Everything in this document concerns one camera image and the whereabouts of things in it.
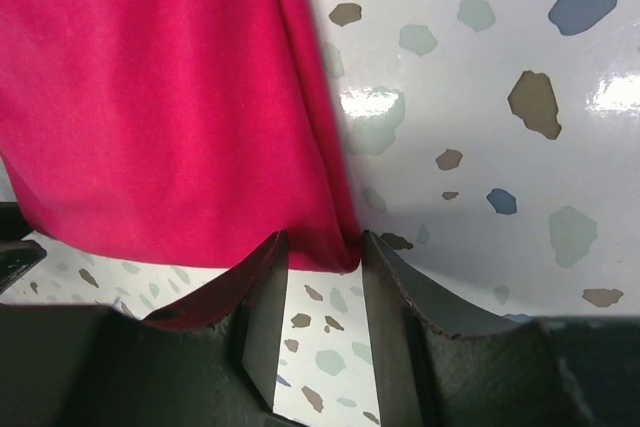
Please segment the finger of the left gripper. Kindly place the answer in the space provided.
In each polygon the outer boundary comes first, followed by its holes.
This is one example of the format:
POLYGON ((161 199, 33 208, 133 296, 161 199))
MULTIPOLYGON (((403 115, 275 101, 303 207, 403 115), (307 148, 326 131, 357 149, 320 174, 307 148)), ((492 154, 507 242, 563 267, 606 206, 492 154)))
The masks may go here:
POLYGON ((4 293, 45 259, 47 252, 36 241, 27 239, 33 229, 16 202, 2 202, 0 211, 0 293, 4 293))

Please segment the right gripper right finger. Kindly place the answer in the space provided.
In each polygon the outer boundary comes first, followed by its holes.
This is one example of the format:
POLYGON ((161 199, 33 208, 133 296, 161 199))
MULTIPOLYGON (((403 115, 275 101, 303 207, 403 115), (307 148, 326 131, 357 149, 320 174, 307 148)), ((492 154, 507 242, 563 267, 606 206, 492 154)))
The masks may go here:
POLYGON ((639 321, 516 322, 457 296, 373 232, 362 282, 385 426, 635 426, 639 321))

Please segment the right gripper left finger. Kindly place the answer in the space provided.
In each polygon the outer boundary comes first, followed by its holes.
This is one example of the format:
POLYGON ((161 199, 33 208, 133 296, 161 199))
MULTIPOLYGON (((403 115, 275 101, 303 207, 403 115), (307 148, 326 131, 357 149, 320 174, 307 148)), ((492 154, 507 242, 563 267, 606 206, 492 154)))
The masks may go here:
POLYGON ((111 307, 1 310, 5 426, 281 426, 274 410, 288 279, 277 232, 143 320, 111 307))

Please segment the pink t shirt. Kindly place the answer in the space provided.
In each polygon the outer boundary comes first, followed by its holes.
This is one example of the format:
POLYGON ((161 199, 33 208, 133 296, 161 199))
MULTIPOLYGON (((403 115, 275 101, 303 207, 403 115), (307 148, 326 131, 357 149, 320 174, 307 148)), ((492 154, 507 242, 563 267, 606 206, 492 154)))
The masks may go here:
POLYGON ((309 0, 1 0, 1 158, 88 253, 231 267, 283 230, 295 269, 360 260, 309 0))

